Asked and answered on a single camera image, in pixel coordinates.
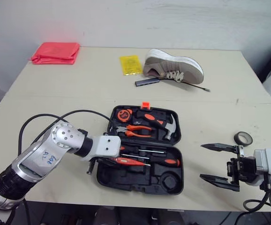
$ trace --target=red cloth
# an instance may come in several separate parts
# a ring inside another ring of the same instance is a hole
[[[78,43],[44,42],[30,60],[33,64],[74,64]]]

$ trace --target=yellow packet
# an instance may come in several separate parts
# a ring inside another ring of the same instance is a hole
[[[120,61],[124,75],[143,73],[142,66],[137,55],[121,56]]]

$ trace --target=hammer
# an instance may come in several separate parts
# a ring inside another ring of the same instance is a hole
[[[165,129],[167,129],[168,130],[168,132],[167,132],[167,135],[165,136],[165,139],[166,140],[171,140],[171,135],[175,132],[175,130],[176,130],[176,122],[175,122],[175,119],[174,119],[174,117],[173,117],[173,115],[171,114],[171,117],[172,117],[172,121],[173,121],[173,123],[168,123],[167,122],[167,124],[165,125]]]
[[[143,112],[143,111],[138,111],[136,116],[138,118],[146,119],[152,125],[155,125],[157,127],[166,129],[168,132],[167,132],[167,135],[165,136],[165,139],[168,140],[168,141],[171,140],[171,135],[176,130],[176,122],[175,122],[175,119],[174,119],[172,114],[171,114],[171,117],[172,117],[173,123],[168,123],[168,122],[163,121],[163,120],[158,120],[154,116],[152,116],[151,114],[148,114],[148,113]]]

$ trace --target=orange-handled pliers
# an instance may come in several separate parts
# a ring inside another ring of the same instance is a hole
[[[134,133],[134,130],[141,130],[141,129],[145,129],[145,130],[149,130],[151,131],[152,128],[150,127],[146,127],[146,126],[134,126],[134,125],[127,125],[126,127],[116,127],[117,132],[123,132],[125,133],[125,135],[127,137],[151,137],[151,135],[138,135],[136,133]]]

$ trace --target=toolbox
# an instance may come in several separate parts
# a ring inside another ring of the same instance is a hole
[[[178,195],[183,190],[181,139],[176,112],[167,109],[119,105],[111,120],[121,138],[117,164],[98,164],[97,180],[106,187],[155,195]],[[108,133],[112,132],[111,123]]]

